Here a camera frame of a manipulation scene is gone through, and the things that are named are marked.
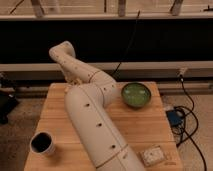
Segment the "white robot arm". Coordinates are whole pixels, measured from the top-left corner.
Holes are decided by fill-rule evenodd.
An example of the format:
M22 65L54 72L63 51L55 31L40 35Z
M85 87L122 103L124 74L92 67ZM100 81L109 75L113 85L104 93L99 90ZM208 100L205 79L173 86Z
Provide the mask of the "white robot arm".
M146 171L105 111L117 96L116 81L104 71L75 58L72 44L64 41L49 50L65 78L74 75L83 84L65 93L65 109L96 171Z

